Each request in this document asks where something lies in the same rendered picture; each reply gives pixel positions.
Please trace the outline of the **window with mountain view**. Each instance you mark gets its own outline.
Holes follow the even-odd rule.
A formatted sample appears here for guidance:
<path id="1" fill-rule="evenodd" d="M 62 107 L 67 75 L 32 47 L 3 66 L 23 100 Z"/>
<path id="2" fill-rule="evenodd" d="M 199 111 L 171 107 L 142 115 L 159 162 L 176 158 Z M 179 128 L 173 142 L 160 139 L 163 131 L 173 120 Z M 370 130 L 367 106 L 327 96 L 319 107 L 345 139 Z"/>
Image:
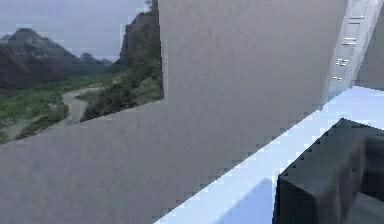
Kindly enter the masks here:
<path id="1" fill-rule="evenodd" d="M 159 0 L 145 4 L 114 62 L 28 27 L 0 37 L 0 145 L 163 99 Z"/>

